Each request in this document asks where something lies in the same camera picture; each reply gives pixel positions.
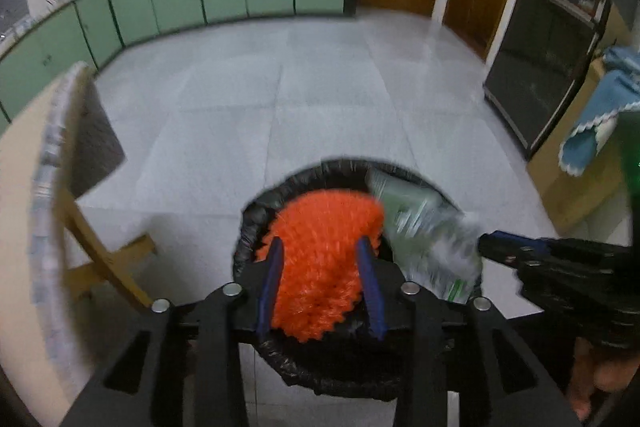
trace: blue gripper pad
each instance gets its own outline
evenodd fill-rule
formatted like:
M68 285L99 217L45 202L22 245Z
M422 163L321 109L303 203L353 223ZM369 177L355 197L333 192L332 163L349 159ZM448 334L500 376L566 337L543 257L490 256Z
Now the blue gripper pad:
M276 296L280 288L280 278L284 267L284 245L281 238L273 238L264 263L267 263L267 275L264 278L262 293L258 299L258 325L255 328L260 341L263 341L271 330L273 309L276 305Z
M496 230L495 232L490 233L489 237L513 241L514 243L520 244L521 247L532 248L536 253L548 253L548 248L544 239L532 239L530 237L515 235L514 233L503 232L502 230Z
M369 328L371 334L381 341L386 333L385 321L385 301L378 285L378 279L373 268L376 256L371 247L369 238L361 237L356 243L356 259L358 261L358 272L360 282L362 282L362 293L364 303L369 314Z

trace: human hand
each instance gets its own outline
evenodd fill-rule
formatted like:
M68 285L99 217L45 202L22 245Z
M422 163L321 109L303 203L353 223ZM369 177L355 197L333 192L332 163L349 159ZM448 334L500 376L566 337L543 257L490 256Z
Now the human hand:
M591 395L599 389L606 393L622 391L631 383L640 366L640 353L612 357L587 340L575 341L574 368L566 397L580 421L591 413Z

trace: wooden table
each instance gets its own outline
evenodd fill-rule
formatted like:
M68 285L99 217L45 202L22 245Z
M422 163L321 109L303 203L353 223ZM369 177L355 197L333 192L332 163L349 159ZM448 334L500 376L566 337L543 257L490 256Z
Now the wooden table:
M59 425L70 397L50 363L31 302L31 190L58 81L18 115L0 139L0 363L43 427Z

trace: orange brush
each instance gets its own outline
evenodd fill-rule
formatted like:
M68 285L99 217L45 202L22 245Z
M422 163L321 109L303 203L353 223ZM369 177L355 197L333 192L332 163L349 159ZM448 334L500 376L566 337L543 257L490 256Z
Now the orange brush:
M378 250L384 212L371 196L315 190L291 201L271 223L257 259L273 237L284 244L284 269L271 326L301 342L320 339L360 299L356 242L369 237Z

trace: floor tile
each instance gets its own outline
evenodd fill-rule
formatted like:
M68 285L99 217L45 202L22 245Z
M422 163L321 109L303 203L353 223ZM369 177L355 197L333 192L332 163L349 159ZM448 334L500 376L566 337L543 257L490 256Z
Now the floor tile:
M441 62L461 60L479 69L484 68L484 62L478 54L446 26L432 26L426 42L431 52Z
M475 111L481 86L443 67L436 59L376 60L394 105L400 109L436 109L440 112Z
M523 206L513 169L489 128L473 116L401 111L420 172L463 210Z
M191 54L168 54L163 57L155 50L132 49L127 54L141 54L142 58L124 57L128 67L114 64L96 80L96 87L111 121L168 112L175 108L178 96L190 77L193 65Z
M521 286L514 269L488 259L482 260L482 294L491 299L507 319L540 311L518 295Z
M390 10L359 10L358 22L375 59L420 62L433 58L428 41L432 23L426 17Z
M132 208L239 215L264 185L273 109L174 114L136 184Z
M278 105L389 105L372 60L306 60L287 63Z
M281 70L280 61L271 55L203 58L191 68L178 108L273 105Z
M292 48L367 48L362 28L355 20L300 18L289 32Z
M132 267L132 273L153 299L167 298L176 305L195 302L232 279L239 215L156 214L84 206L81 209L110 251L143 233L151 236L156 253ZM73 266L89 261L69 237L67 244Z
M129 208L146 158L168 120L167 113L150 112L143 118L112 122L126 159L108 178L82 196L80 203L100 208Z
M268 185L323 158L366 156L415 168L392 108L277 108L267 160Z
M196 60L240 55L284 53L289 37L289 19L238 21L208 26L194 32Z

